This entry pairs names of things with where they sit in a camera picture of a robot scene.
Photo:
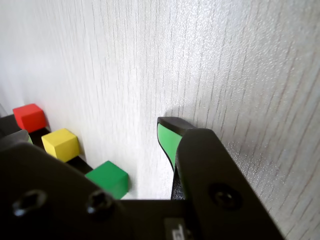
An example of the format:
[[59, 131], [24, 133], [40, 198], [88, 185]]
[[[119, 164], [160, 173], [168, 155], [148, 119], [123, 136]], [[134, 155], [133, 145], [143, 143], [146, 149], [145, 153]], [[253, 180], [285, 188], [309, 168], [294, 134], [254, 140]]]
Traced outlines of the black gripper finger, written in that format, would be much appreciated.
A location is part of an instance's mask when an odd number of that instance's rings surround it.
[[203, 240], [280, 240], [282, 234], [217, 135], [179, 117], [157, 119], [157, 139]]
[[3, 240], [128, 240], [113, 197], [16, 132], [0, 140]]

